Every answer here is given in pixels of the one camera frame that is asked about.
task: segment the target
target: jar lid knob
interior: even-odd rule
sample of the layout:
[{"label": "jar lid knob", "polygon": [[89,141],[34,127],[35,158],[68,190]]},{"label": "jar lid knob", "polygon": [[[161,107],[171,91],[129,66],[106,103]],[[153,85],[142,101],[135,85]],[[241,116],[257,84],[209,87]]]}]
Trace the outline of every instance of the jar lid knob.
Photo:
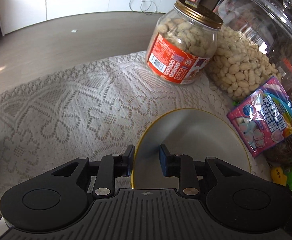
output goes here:
[{"label": "jar lid knob", "polygon": [[286,9],[292,9],[292,0],[283,0],[283,5]]}]

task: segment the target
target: orange object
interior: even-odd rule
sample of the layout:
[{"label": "orange object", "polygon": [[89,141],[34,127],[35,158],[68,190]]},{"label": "orange object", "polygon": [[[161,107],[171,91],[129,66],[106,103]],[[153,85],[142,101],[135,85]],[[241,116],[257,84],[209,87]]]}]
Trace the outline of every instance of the orange object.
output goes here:
[{"label": "orange object", "polygon": [[290,61],[287,58],[284,58],[283,62],[286,65],[286,67],[288,68],[288,70],[292,72],[292,65],[291,65]]},{"label": "orange object", "polygon": [[284,174],[281,167],[272,168],[271,177],[274,183],[286,186],[287,176]]}]

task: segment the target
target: gold metal lid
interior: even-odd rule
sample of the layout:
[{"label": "gold metal lid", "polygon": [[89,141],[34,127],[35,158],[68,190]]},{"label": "gold metal lid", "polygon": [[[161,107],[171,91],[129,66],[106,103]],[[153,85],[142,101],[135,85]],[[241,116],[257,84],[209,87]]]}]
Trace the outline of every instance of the gold metal lid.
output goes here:
[{"label": "gold metal lid", "polygon": [[223,20],[217,14],[191,0],[177,0],[174,7],[207,27],[219,30],[223,25]]}]

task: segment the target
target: white plate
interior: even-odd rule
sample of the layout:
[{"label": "white plate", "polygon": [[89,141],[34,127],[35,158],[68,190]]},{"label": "white plate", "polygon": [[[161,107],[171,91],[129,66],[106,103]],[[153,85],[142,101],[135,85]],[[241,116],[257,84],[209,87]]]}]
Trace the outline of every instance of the white plate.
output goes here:
[{"label": "white plate", "polygon": [[135,153],[133,188],[178,188],[178,178],[163,176],[158,147],[171,154],[184,153],[196,161],[208,156],[251,172],[245,148],[235,132],[206,111],[184,108],[164,114],[145,131]]}]

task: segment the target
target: white lace tablecloth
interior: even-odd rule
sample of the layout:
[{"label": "white lace tablecloth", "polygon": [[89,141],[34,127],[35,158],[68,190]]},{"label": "white lace tablecloth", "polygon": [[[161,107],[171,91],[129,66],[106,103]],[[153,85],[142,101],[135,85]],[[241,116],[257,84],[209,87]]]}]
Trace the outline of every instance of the white lace tablecloth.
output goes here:
[{"label": "white lace tablecloth", "polygon": [[[192,85],[172,85],[147,69],[144,55],[81,64],[1,94],[0,198],[12,186],[79,156],[94,161],[123,153],[174,109],[203,109],[230,124],[205,75]],[[130,180],[117,179],[117,187],[130,187]]]}]

